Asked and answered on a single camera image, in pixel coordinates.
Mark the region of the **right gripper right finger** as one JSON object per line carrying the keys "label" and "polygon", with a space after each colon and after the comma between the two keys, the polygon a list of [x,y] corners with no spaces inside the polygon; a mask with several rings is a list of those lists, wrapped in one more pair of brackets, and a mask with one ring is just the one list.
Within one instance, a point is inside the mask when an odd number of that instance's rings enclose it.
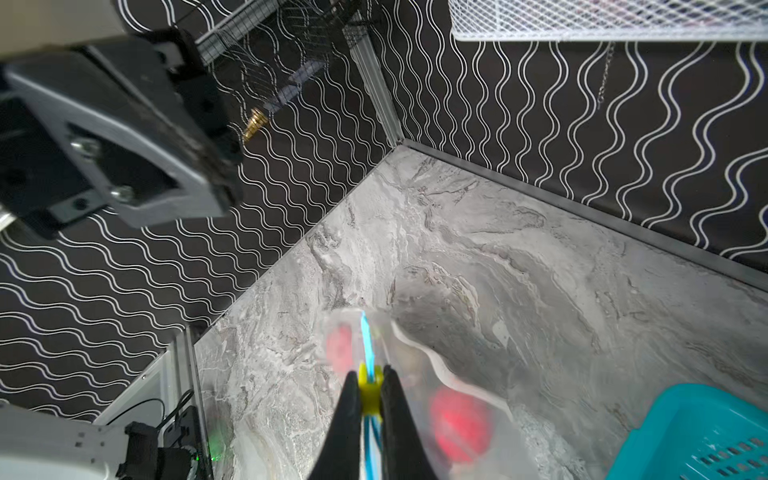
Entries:
{"label": "right gripper right finger", "polygon": [[425,453],[399,376],[383,369],[380,389],[383,479],[437,479]]}

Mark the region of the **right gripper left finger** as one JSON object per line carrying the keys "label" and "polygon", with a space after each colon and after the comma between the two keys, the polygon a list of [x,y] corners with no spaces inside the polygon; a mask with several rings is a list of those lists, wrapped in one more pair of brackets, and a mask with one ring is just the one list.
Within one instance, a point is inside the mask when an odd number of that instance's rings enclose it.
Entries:
{"label": "right gripper left finger", "polygon": [[309,480],[359,479],[361,422],[362,396],[358,376],[350,371]]}

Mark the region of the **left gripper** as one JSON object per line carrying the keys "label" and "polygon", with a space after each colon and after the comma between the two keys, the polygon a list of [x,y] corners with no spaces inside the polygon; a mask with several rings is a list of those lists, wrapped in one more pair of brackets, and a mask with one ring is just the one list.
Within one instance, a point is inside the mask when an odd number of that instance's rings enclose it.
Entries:
{"label": "left gripper", "polygon": [[40,237],[105,208],[135,228],[221,217],[242,199],[242,160],[183,30],[1,60],[1,208]]}

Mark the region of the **clear zip top bag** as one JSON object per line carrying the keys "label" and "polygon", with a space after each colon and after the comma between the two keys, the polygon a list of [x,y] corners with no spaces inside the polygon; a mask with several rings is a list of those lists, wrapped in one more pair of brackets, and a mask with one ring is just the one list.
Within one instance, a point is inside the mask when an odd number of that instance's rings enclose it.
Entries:
{"label": "clear zip top bag", "polygon": [[[383,479],[380,389],[383,369],[399,376],[423,448],[437,479],[535,479],[538,468],[530,458],[506,402],[459,380],[433,350],[409,338],[387,315],[359,308],[333,310],[326,316],[328,333],[339,324],[352,329],[358,385],[362,396],[359,479]],[[492,414],[494,434],[488,451],[473,463],[452,463],[434,439],[430,400],[450,388],[485,402]]]}

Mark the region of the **red toy tomato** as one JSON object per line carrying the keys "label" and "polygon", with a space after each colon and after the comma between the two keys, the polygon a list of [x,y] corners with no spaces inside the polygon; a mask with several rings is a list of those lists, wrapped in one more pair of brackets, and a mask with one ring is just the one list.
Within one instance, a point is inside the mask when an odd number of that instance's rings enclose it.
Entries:
{"label": "red toy tomato", "polygon": [[490,448],[492,414],[480,399],[441,388],[430,400],[429,413],[434,439],[452,463],[473,463]]}
{"label": "red toy tomato", "polygon": [[333,371],[341,378],[356,369],[352,340],[352,329],[345,323],[334,327],[326,336],[326,358]]}

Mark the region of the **teal plastic basket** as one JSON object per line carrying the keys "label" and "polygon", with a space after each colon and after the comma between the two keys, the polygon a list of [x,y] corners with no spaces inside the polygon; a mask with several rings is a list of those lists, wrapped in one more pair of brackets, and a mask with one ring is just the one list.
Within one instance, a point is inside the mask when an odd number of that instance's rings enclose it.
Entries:
{"label": "teal plastic basket", "polygon": [[668,388],[630,432],[609,479],[765,479],[767,413],[699,384]]}

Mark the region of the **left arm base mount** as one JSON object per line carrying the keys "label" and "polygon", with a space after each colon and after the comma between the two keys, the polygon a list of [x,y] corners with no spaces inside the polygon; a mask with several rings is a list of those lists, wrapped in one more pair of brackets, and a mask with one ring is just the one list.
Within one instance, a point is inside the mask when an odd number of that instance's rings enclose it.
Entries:
{"label": "left arm base mount", "polygon": [[212,479],[207,438],[200,411],[192,404],[194,391],[184,392],[175,408],[157,426],[127,424],[125,460],[117,479]]}

